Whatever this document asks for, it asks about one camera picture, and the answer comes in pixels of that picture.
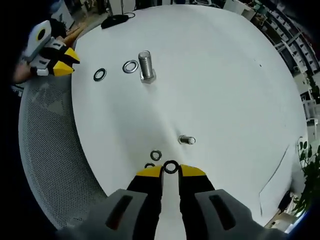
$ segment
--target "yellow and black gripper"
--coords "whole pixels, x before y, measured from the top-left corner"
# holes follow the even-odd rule
[[[175,169],[169,170],[168,164],[174,164]],[[147,197],[136,221],[135,232],[143,233],[145,239],[155,236],[159,215],[161,213],[161,198],[163,194],[164,173],[179,174],[180,212],[187,236],[197,239],[196,230],[206,233],[206,223],[202,216],[195,194],[213,191],[215,188],[205,172],[197,167],[179,165],[176,161],[167,161],[163,166],[147,167],[136,173],[127,190],[146,193]]]
[[[51,36],[48,20],[36,25],[28,39],[23,58],[38,76],[64,76],[74,72],[73,64],[79,64],[76,52]]]

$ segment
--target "green leaves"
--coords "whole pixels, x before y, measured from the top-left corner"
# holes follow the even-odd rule
[[[311,206],[313,199],[320,196],[320,145],[317,148],[317,154],[313,155],[312,147],[308,143],[299,142],[301,155],[299,160],[305,161],[303,164],[303,174],[305,178],[305,187],[301,197],[294,198],[293,202],[296,204],[292,212],[294,214],[305,212]]]

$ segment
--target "gray mesh panel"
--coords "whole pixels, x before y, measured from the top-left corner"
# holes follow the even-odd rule
[[[106,198],[83,153],[73,117],[71,77],[38,77],[23,91],[19,147],[29,186],[60,229],[82,222]]]

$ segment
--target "white tabletop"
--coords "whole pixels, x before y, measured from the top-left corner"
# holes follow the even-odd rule
[[[117,26],[96,27],[75,50],[76,128],[107,195],[127,188],[158,149],[163,156],[156,165],[176,160],[201,168],[216,189],[248,206],[258,223],[270,220],[276,203],[262,214],[259,193],[285,151],[295,154],[307,125],[293,77],[254,25],[213,7],[153,7]],[[157,76],[150,85],[141,83],[140,68],[132,74],[122,70],[143,50],[151,52]],[[95,82],[99,68],[107,75]],[[182,134],[195,137],[196,144],[180,145]],[[290,169],[291,160],[286,164]],[[184,235],[176,175],[164,176],[158,239]]]

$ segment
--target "shelf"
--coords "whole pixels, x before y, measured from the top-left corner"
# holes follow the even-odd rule
[[[316,55],[315,55],[312,47],[309,45],[308,41],[305,39],[304,36],[302,36],[301,39],[302,39],[303,44],[305,45],[307,51],[309,52],[309,54],[310,54],[313,62],[315,63],[316,69],[319,69],[319,68],[320,68],[320,66],[319,66],[319,61],[318,61],[318,59],[317,59],[317,57],[316,57]]]
[[[266,31],[261,31],[264,35],[271,40],[273,45],[281,43],[282,38],[277,31],[270,25],[269,22],[265,21],[263,24],[266,27]]]
[[[304,64],[305,64],[306,68],[308,69],[308,72],[311,71],[311,73],[313,73],[313,71],[311,69],[311,66],[310,66],[310,63],[308,62],[305,54],[302,52],[302,50],[301,50],[300,46],[298,45],[298,43],[294,41],[292,44],[295,45],[295,48],[296,48],[297,52],[299,53],[299,55],[301,56],[302,60],[304,61]]]
[[[289,36],[289,41],[291,38],[294,38],[294,36],[300,32],[299,28],[296,27],[294,25],[294,23],[292,22],[292,20],[287,17],[281,10],[279,9],[275,9],[275,11],[273,11],[273,13],[276,13],[279,17],[281,17],[284,20],[284,23],[281,23],[277,17],[273,16],[272,13],[270,12],[270,16],[271,16],[271,20],[274,21],[274,23],[277,25],[277,27],[284,32],[284,34],[287,35],[287,37]],[[287,23],[290,26],[290,30],[286,29],[284,24]],[[317,57],[312,49],[312,47],[310,46],[310,44],[308,43],[308,41],[305,39],[305,37],[301,34],[299,37],[297,37],[297,39],[301,39],[301,43],[297,43],[296,41],[294,41],[295,46],[297,46],[298,52],[301,55],[303,61],[305,62],[305,65],[307,66],[308,70],[311,73],[314,73],[316,71],[318,71],[320,69],[320,64],[319,61],[317,60]],[[304,51],[302,51],[301,48],[305,47],[306,51],[308,52],[308,54],[310,55],[310,58],[312,59],[312,61],[308,60],[306,57],[306,54],[304,53]],[[315,69],[313,70],[311,68],[311,64],[314,64]]]
[[[289,41],[286,42],[289,46],[301,35],[301,32],[298,34],[294,35],[293,38],[291,38]],[[281,52],[285,49],[286,47],[283,45],[280,48],[278,48],[278,52]]]
[[[288,51],[288,49],[279,52],[279,54],[281,55],[283,61],[285,62],[291,74],[293,74],[295,72],[295,66],[297,66],[297,63]]]
[[[279,36],[278,37],[279,41],[277,42],[277,44],[281,43],[282,40],[287,42],[292,38],[290,35],[288,35],[288,32],[285,32],[282,30],[281,27],[278,27],[278,25],[275,21],[271,21],[270,19],[268,19],[267,21],[265,21],[265,23],[267,23],[269,25],[269,27],[275,32],[275,34]]]
[[[275,9],[275,11],[276,11],[276,13],[277,13],[281,18],[284,19],[284,21],[285,21],[286,23],[289,24],[289,26],[290,26],[292,29],[294,29],[294,30],[297,31],[297,32],[300,31],[300,30],[293,24],[293,22],[291,21],[291,19],[288,18],[282,11],[280,11],[280,10],[277,9],[277,8]]]

